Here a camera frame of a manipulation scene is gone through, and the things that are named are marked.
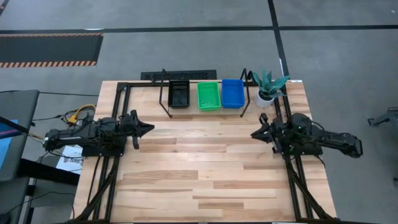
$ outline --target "white paper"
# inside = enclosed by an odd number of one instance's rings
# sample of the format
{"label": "white paper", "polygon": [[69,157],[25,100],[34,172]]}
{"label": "white paper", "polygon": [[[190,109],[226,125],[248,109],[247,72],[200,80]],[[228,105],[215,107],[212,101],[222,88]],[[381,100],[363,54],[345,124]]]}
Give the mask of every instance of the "white paper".
{"label": "white paper", "polygon": [[79,157],[76,159],[69,159],[61,157],[58,161],[57,168],[74,172],[75,174],[81,173],[81,167],[83,165],[83,158],[81,158],[81,150],[80,146],[65,146],[62,154],[67,157]]}

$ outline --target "plastic bin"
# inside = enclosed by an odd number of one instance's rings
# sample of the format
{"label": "plastic bin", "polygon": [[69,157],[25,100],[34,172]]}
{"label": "plastic bin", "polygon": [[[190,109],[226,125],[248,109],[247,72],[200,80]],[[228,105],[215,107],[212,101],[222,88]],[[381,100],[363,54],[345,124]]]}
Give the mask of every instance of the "plastic bin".
{"label": "plastic bin", "polygon": [[167,104],[173,109],[189,107],[189,80],[170,81]]}
{"label": "plastic bin", "polygon": [[218,82],[198,83],[198,107],[203,111],[218,110],[221,107]]}
{"label": "plastic bin", "polygon": [[244,105],[244,87],[242,80],[221,81],[221,102],[223,108],[239,109]]}

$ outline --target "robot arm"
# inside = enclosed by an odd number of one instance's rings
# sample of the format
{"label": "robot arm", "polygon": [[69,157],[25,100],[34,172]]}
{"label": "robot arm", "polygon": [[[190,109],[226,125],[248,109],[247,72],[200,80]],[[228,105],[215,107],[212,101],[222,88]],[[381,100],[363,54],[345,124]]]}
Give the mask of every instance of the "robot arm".
{"label": "robot arm", "polygon": [[155,126],[138,120],[137,111],[121,117],[103,118],[93,121],[93,116],[83,119],[77,129],[52,129],[45,135],[43,147],[46,151],[77,144],[83,148],[82,156],[121,156],[127,137],[133,138],[133,146],[139,148],[138,137],[142,137]]}
{"label": "robot arm", "polygon": [[362,143],[349,133],[333,133],[323,129],[304,114],[295,113],[283,123],[279,119],[268,124],[265,113],[260,116],[262,127],[251,134],[252,138],[273,142],[274,153],[281,154],[322,154],[321,146],[337,149],[344,155],[358,158],[362,156]]}

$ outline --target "floor mat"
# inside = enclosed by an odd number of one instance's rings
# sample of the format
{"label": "floor mat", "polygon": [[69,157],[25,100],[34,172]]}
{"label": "floor mat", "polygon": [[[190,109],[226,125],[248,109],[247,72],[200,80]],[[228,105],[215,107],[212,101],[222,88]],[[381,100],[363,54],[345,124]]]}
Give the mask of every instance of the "floor mat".
{"label": "floor mat", "polygon": [[[141,72],[141,80],[160,80],[162,72]],[[167,71],[164,80],[216,80],[216,70]]]}
{"label": "floor mat", "polygon": [[96,65],[104,34],[0,35],[0,67]]}

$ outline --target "blue bin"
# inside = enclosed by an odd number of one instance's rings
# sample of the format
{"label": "blue bin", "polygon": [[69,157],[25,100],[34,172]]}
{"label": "blue bin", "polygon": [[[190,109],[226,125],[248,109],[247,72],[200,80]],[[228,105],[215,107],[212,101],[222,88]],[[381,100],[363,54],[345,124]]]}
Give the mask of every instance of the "blue bin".
{"label": "blue bin", "polygon": [[242,80],[221,81],[221,104],[223,108],[238,109],[244,105],[244,87]]}

